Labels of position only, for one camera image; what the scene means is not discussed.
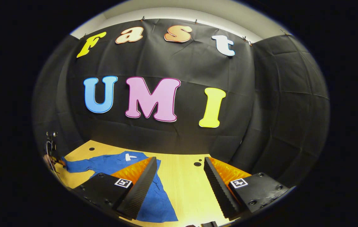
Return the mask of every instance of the letter m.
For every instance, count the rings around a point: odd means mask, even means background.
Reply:
[[[139,118],[141,113],[138,111],[138,104],[144,113],[145,118],[149,118],[153,109],[158,105],[154,118],[162,122],[174,122],[177,117],[174,114],[174,102],[176,89],[180,86],[180,80],[173,78],[161,79],[155,90],[150,90],[142,77],[130,77],[126,80],[130,86],[130,97],[128,100],[128,110],[126,116],[129,118]]]

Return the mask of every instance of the table surface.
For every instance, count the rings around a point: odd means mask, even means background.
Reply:
[[[120,154],[124,151],[135,151],[118,148],[95,141],[88,141],[65,156],[67,161],[79,161],[101,155]],[[224,218],[220,206],[204,172],[204,158],[209,154],[178,155],[143,152],[147,157],[161,160],[157,174],[163,188],[175,210],[178,221],[151,223],[121,218],[130,223],[144,227],[186,227],[188,225],[201,226],[202,223],[215,221],[218,226],[230,221]],[[65,186],[75,188],[87,181],[94,171],[69,173],[57,164],[56,170]]]

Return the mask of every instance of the black backdrop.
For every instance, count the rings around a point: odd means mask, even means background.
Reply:
[[[304,41],[323,66],[332,97],[330,139],[313,171],[286,206],[252,226],[358,226],[358,3],[249,3]],[[27,111],[36,75],[62,37],[109,6],[0,4],[0,98],[9,100],[0,105],[0,226],[115,225],[56,183],[36,152]]]
[[[190,26],[191,39],[166,42],[163,35],[173,25]],[[121,31],[137,26],[144,28],[142,39],[114,42]],[[87,37],[102,32],[106,36],[88,54],[75,57]],[[219,53],[212,35],[232,40],[235,56]],[[84,103],[83,81],[104,76],[119,78],[114,103],[106,113],[93,113]],[[177,121],[126,117],[125,80],[131,76],[145,78],[150,91],[162,78],[179,79]],[[208,87],[226,92],[218,128],[198,124]],[[95,91],[102,103],[104,86],[97,85]],[[287,187],[297,185],[312,168],[329,125],[326,82],[311,53],[294,36],[275,36],[250,46],[215,27],[174,19],[121,23],[80,40],[66,37],[39,75],[32,105],[38,145],[46,131],[58,131],[61,155],[88,140],[147,152],[210,154],[251,174],[265,172]]]
[[[166,42],[163,35],[174,25],[190,26],[191,39],[185,43]],[[116,44],[123,30],[141,26],[143,38],[134,43]],[[84,141],[90,139],[128,149],[165,154],[211,154],[228,162],[238,148],[251,117],[254,90],[254,64],[251,47],[229,32],[190,21],[145,19],[110,26],[86,37],[107,32],[87,55],[69,62],[67,81],[69,104]],[[225,56],[215,47],[214,35],[234,42],[235,56]],[[76,56],[87,38],[82,38]],[[117,76],[112,108],[102,114],[89,111],[84,101],[83,81]],[[140,76],[152,92],[162,78],[181,81],[174,112],[176,122],[160,122],[153,117],[133,119],[128,109],[128,77]],[[218,128],[202,128],[208,87],[226,93],[221,102]],[[104,100],[104,86],[97,86],[95,98]]]

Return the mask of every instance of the blue shirt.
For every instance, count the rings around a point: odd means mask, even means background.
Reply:
[[[136,158],[130,157],[131,160],[126,161],[126,154]],[[114,174],[146,158],[148,157],[144,153],[125,151],[117,155],[102,155],[81,161],[66,161],[64,157],[62,157],[62,160],[65,161],[68,172],[95,171],[91,176],[92,178],[101,172],[109,175]],[[159,170],[160,163],[161,161],[157,160],[157,171]],[[138,213],[137,220],[155,223],[178,220],[157,173]]]

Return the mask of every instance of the yellow letter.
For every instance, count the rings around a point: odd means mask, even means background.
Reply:
[[[97,34],[95,36],[89,37],[86,40],[86,43],[84,45],[84,47],[82,47],[81,52],[79,52],[79,54],[77,55],[77,58],[79,58],[80,56],[84,56],[87,53],[89,53],[89,48],[92,48],[100,38],[103,38],[106,35],[106,32],[102,32],[100,34]]]
[[[167,33],[163,36],[166,41],[184,43],[190,40],[191,35],[188,32],[193,30],[189,26],[175,25],[167,29]]]
[[[206,88],[204,92],[207,95],[207,106],[199,125],[204,128],[217,128],[220,125],[218,114],[220,113],[221,101],[226,94],[223,90],[215,88]]]
[[[144,28],[143,27],[132,27],[129,29],[126,29],[124,31],[121,32],[121,36],[119,36],[116,39],[116,43],[117,44],[122,44],[125,42],[136,42],[138,40],[140,40],[143,36],[141,35],[141,33],[143,33]]]

